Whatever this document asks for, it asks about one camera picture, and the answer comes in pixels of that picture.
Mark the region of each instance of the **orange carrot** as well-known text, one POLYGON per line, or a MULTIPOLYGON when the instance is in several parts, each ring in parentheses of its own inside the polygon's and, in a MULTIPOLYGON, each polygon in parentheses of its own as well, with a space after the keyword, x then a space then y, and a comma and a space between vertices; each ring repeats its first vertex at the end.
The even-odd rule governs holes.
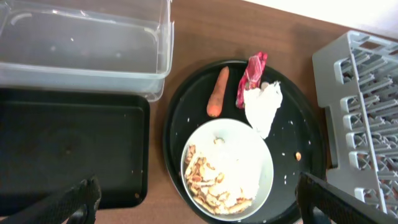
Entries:
POLYGON ((223 109, 224 94, 228 77, 229 68, 225 67, 220 71, 216 86, 214 87, 209 103, 207 104, 207 114, 213 118, 218 117, 223 109))

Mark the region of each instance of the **red wrapper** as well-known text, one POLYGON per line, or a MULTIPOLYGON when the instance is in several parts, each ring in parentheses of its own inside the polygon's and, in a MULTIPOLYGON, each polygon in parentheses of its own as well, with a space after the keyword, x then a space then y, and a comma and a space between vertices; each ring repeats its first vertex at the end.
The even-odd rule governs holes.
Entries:
POLYGON ((259 52, 249 58, 248 66, 238 86, 238 96, 236 97, 236 106, 238 108, 244 108, 244 90, 260 88, 261 76, 266 67, 267 57, 267 53, 259 52))

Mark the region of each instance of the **black tray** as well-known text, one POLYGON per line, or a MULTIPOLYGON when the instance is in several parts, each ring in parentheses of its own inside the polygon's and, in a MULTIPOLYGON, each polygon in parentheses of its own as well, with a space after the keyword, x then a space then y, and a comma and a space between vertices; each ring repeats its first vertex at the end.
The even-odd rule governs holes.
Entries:
MULTIPOLYGON (((219 118, 233 118, 248 124, 244 110, 235 107, 238 83, 247 67, 247 61, 228 60, 208 65, 184 81, 171 100, 163 135, 165 163, 175 187, 193 211, 209 223, 225 222, 206 216, 189 199, 179 174, 180 160, 191 133, 212 119, 207 116, 206 106, 219 72, 225 66, 229 67, 230 74, 219 118)), ((299 172, 307 171, 322 179, 325 177, 326 144, 307 99, 290 80, 266 67, 262 81, 280 81, 283 94, 282 106, 277 110, 266 139, 274 164, 274 182, 270 196, 262 208, 241 220, 241 223, 294 223, 300 218, 294 195, 299 172), (302 155, 300 162, 295 160, 296 151, 302 155)))
POLYGON ((100 208, 147 194, 149 104, 140 96, 0 90, 0 216, 95 174, 100 208))

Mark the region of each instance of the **round black tray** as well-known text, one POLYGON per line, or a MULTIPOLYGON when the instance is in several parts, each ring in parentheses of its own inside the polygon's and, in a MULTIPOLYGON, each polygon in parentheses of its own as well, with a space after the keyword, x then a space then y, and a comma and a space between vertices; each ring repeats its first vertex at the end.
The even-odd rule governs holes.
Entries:
MULTIPOLYGON (((219 72, 225 66, 229 67, 230 73, 219 118, 233 118, 248 124, 244 110, 235 106, 238 83, 247 65, 247 61, 227 60, 212 63, 195 72, 175 92, 166 116, 163 151, 167 169, 181 197, 208 223, 227 222, 208 217, 189 199, 181 179, 181 155, 192 132, 212 119, 206 113, 206 106, 219 72)), ((282 105, 265 140, 274 163, 274 182, 265 204, 241 223, 294 223, 300 218, 294 195, 299 173, 307 171, 322 179, 325 177, 326 144, 319 122, 301 91, 270 67, 266 67, 263 81, 280 81, 283 94, 282 105), (294 157, 297 151, 302 155, 300 162, 294 157)))

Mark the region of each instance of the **black rectangular tray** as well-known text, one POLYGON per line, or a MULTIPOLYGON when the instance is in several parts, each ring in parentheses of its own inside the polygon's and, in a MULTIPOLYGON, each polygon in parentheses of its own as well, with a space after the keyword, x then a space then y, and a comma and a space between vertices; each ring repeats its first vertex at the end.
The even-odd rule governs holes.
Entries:
POLYGON ((0 89, 0 216, 92 174, 99 208, 139 205, 149 115, 140 96, 0 89))

